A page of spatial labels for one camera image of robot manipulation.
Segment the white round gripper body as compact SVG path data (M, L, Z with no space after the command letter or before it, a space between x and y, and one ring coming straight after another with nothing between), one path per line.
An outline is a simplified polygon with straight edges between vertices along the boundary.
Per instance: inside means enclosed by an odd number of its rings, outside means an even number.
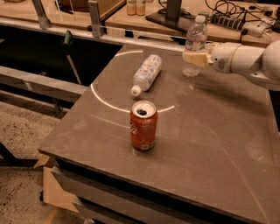
M213 61L213 68L221 73L231 73L231 61L235 51L241 46L241 44L227 42L217 45L211 54Z

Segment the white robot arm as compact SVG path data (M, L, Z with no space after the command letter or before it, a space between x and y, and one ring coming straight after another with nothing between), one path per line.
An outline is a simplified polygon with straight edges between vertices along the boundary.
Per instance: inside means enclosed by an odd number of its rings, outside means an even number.
M211 65L224 74L239 74L251 83L280 91L280 41L266 48L239 43L211 43L204 50L183 52L183 61L197 67Z

